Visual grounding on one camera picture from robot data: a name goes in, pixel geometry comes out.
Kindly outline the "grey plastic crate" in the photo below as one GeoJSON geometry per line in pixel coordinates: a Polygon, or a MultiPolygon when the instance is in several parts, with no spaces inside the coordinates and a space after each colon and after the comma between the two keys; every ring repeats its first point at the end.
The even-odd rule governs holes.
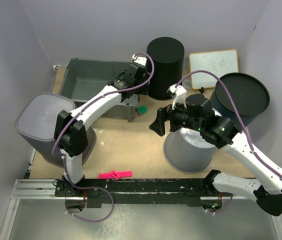
{"type": "MultiPolygon", "coordinates": [[[[59,94],[71,99],[77,107],[97,95],[107,83],[129,67],[126,61],[102,61],[72,58],[65,70],[59,94]]],[[[137,94],[112,107],[102,116],[131,122],[137,116],[137,94]]]]}

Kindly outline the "dark blue round bin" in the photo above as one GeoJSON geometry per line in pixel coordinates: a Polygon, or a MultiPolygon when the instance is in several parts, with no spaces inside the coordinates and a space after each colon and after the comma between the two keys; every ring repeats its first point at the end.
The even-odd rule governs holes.
{"type": "MultiPolygon", "coordinates": [[[[270,94],[257,78],[245,73],[233,72],[223,75],[220,80],[229,91],[245,127],[270,105],[270,94]]],[[[215,85],[210,102],[222,116],[231,119],[240,132],[243,130],[228,95],[219,82],[215,85]]]]}

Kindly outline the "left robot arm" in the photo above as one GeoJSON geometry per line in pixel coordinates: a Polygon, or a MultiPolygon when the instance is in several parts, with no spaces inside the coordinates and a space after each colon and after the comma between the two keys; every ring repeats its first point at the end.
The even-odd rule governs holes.
{"type": "Polygon", "coordinates": [[[111,80],[92,99],[68,112],[62,110],[57,115],[54,130],[55,143],[52,155],[60,155],[63,160],[64,177],[68,181],[66,190],[72,196],[84,191],[81,157],[88,146],[87,129],[105,112],[135,94],[137,89],[148,84],[145,63],[138,60],[130,63],[127,70],[111,80]]]}

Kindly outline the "black round bin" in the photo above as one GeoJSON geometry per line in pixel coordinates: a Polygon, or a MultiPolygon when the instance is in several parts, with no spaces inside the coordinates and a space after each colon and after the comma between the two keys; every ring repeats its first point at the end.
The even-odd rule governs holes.
{"type": "Polygon", "coordinates": [[[169,100],[169,87],[182,78],[185,48],[175,38],[158,37],[148,44],[146,53],[154,63],[148,96],[159,101],[169,100]]]}

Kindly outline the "light grey round bin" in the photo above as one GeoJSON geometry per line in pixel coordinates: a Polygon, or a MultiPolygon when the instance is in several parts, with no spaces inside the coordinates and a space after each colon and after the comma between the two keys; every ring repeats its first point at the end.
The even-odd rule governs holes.
{"type": "Polygon", "coordinates": [[[183,127],[169,133],[163,144],[167,162],[186,174],[199,173],[206,169],[217,150],[198,131],[183,127]]]}

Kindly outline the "grey ribbed square bin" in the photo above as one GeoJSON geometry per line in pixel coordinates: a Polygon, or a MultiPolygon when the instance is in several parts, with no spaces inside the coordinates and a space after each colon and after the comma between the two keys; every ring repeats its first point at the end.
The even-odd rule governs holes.
{"type": "Polygon", "coordinates": [[[49,163],[61,167],[78,182],[95,143],[70,99],[50,93],[35,96],[18,116],[17,132],[49,163]]]}

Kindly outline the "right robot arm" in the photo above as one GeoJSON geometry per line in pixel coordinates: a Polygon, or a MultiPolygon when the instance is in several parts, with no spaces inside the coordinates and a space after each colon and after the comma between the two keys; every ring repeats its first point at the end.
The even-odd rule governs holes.
{"type": "Polygon", "coordinates": [[[166,121],[171,132],[181,128],[198,132],[206,142],[236,158],[255,177],[248,180],[212,170],[203,183],[207,195],[230,193],[256,202],[272,216],[282,214],[282,168],[257,149],[246,133],[239,132],[230,118],[216,115],[209,99],[201,94],[176,96],[172,104],[157,109],[149,129],[162,137],[166,121]]]}

